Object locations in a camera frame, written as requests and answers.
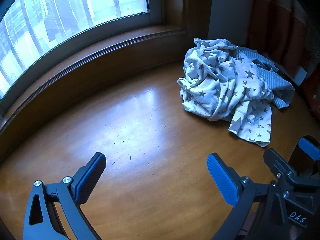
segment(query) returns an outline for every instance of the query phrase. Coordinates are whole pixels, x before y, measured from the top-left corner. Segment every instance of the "crumpled cloth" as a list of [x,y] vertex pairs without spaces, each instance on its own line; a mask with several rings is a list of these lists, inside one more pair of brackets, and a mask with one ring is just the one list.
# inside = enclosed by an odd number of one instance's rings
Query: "crumpled cloth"
[[[259,69],[237,46],[225,39],[194,41],[196,47],[189,49],[185,56],[185,77],[178,79],[184,109],[209,121],[230,121],[228,130],[232,133],[261,147],[268,145],[271,133],[269,103],[275,96],[261,75],[265,69]],[[282,98],[287,90],[286,87],[279,89],[277,97]]]
[[256,50],[245,47],[238,47],[250,61],[255,63],[258,67],[260,75],[268,83],[272,90],[274,99],[272,102],[278,109],[288,107],[292,101],[295,90],[290,82],[280,77],[277,73],[278,68],[275,64],[266,57],[258,54]]

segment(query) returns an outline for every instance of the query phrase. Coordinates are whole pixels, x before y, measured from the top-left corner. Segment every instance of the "wall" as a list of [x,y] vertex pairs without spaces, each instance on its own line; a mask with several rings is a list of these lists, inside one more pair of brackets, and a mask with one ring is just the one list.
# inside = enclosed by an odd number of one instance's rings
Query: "wall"
[[245,45],[253,0],[212,0],[208,39]]

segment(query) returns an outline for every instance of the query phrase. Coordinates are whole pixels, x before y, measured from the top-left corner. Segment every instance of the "metal bolt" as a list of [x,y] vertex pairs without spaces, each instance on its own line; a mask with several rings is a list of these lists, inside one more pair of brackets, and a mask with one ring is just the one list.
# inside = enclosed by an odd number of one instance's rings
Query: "metal bolt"
[[36,180],[33,185],[35,185],[35,187],[39,187],[41,185],[41,181]]
[[271,182],[271,184],[272,184],[274,187],[278,186],[278,182],[275,181],[275,180],[273,180],[273,181]]
[[283,192],[283,197],[284,197],[284,198],[289,197],[289,191],[287,191],[287,190],[284,191],[284,192]]
[[245,177],[242,179],[242,182],[243,183],[248,183],[250,181],[249,177]]
[[71,181],[71,178],[70,177],[65,177],[64,179],[63,179],[63,183],[69,183]]

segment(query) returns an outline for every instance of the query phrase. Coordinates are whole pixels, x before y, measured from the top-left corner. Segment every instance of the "gray striped fabric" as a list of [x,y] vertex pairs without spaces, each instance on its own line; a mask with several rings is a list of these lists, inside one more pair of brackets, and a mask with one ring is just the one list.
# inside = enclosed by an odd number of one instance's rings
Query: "gray striped fabric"
[[276,68],[275,64],[271,60],[260,55],[256,50],[245,47],[239,47],[239,50],[241,50],[253,63],[255,63],[257,67],[278,72],[278,68]]
[[267,82],[268,88],[272,90],[275,96],[272,100],[275,106],[279,109],[288,107],[292,101],[295,90],[290,82],[284,80],[276,73],[278,69],[275,64],[266,57],[258,54],[256,50],[245,47],[239,47],[239,50],[257,65],[260,75]]

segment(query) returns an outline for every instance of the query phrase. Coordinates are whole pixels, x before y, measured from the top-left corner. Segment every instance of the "star-patterned cloth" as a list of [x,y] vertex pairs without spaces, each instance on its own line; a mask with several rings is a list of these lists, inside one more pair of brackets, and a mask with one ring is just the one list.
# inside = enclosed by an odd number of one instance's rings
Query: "star-patterned cloth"
[[178,79],[186,111],[230,121],[229,131],[265,147],[270,143],[272,90],[258,67],[225,39],[195,39]]

